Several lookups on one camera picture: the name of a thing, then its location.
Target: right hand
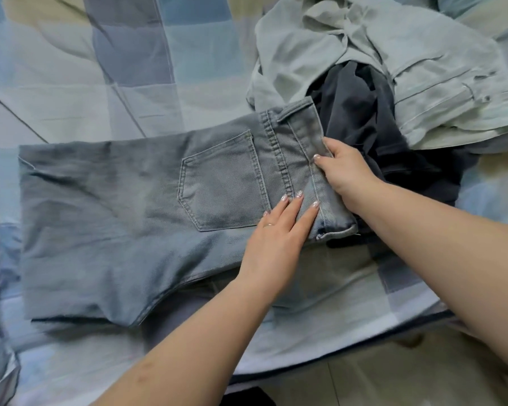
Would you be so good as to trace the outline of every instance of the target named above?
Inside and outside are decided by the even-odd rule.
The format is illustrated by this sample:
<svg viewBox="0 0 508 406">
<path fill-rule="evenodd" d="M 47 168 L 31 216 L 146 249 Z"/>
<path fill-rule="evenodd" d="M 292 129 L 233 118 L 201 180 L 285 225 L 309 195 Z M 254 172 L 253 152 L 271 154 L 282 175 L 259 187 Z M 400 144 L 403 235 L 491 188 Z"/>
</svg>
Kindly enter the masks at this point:
<svg viewBox="0 0 508 406">
<path fill-rule="evenodd" d="M 334 158 L 315 155 L 314 163 L 325 172 L 346 207 L 359 214 L 362 196 L 384 182 L 373 174 L 357 149 L 332 138 L 325 137 L 323 141 Z"/>
</svg>

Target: back pocket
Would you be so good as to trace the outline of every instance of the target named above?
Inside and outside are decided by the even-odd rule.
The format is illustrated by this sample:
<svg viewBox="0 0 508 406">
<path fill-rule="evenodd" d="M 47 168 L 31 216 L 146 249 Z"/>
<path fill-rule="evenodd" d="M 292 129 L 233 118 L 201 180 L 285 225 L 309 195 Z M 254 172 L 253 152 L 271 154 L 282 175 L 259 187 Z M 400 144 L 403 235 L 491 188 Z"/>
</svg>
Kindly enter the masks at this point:
<svg viewBox="0 0 508 406">
<path fill-rule="evenodd" d="M 251 131 L 184 158 L 178 199 L 198 231 L 257 225 L 270 204 Z"/>
</svg>

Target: bed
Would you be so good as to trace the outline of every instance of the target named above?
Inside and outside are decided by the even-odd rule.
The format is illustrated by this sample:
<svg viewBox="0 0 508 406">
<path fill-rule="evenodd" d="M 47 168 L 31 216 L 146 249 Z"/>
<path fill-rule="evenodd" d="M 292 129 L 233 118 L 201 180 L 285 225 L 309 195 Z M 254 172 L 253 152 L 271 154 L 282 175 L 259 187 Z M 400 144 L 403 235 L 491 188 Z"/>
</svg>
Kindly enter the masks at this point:
<svg viewBox="0 0 508 406">
<path fill-rule="evenodd" d="M 22 406 L 88 404 L 159 336 L 142 328 L 24 319 L 18 146 L 175 134 L 249 113 L 253 29 L 276 1 L 0 0 L 0 348 L 6 363 L 0 405 L 12 396 L 11 404 Z M 399 1 L 437 7 L 436 0 Z M 494 37 L 508 61 L 508 0 L 439 0 L 439 7 Z M 474 151 L 479 161 L 464 175 L 457 206 L 508 223 L 508 135 L 476 144 Z M 392 254 L 364 255 L 357 270 L 387 267 L 392 273 L 400 265 Z M 399 312 L 391 313 L 395 319 L 367 330 L 354 347 L 452 317 L 413 273 L 392 281 L 385 286 L 388 300 L 400 302 Z M 166 319 L 173 305 L 163 309 Z M 312 345 L 294 365 L 237 374 L 233 387 L 347 346 Z"/>
</svg>

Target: folded clothing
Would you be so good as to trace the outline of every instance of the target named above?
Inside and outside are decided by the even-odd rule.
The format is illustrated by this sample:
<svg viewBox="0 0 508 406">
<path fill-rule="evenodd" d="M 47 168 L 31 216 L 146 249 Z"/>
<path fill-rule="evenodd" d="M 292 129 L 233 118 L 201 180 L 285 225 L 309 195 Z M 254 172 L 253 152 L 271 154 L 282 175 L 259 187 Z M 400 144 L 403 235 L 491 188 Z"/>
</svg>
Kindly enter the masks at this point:
<svg viewBox="0 0 508 406">
<path fill-rule="evenodd" d="M 333 65 L 391 82 L 408 144 L 434 149 L 508 133 L 508 66 L 497 43 L 443 14 L 393 0 L 279 0 L 256 25 L 256 110 L 299 100 Z"/>
<path fill-rule="evenodd" d="M 414 151 L 394 118 L 394 99 L 386 77 L 370 65 L 348 61 L 333 66 L 307 92 L 326 136 L 358 149 L 380 179 L 454 205 L 465 169 L 477 159 L 462 147 Z M 358 235 L 330 240 L 343 247 L 373 241 L 360 218 Z"/>
<path fill-rule="evenodd" d="M 216 127 L 132 141 L 20 147 L 21 270 L 31 319 L 140 323 L 164 296 L 239 266 L 264 211 L 318 200 L 309 242 L 356 232 L 315 154 L 310 97 Z"/>
</svg>

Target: light blue jeans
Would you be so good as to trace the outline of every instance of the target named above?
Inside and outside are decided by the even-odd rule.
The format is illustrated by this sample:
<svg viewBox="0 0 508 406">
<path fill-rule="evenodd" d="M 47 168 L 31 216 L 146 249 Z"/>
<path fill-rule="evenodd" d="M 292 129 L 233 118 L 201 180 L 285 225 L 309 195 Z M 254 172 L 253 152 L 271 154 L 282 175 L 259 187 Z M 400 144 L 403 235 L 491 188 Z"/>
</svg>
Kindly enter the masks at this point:
<svg viewBox="0 0 508 406">
<path fill-rule="evenodd" d="M 238 267 L 263 212 L 299 190 L 299 216 L 320 203 L 308 243 L 356 232 L 317 153 L 330 156 L 310 97 L 184 134 L 21 147 L 27 316 L 138 324 Z"/>
</svg>

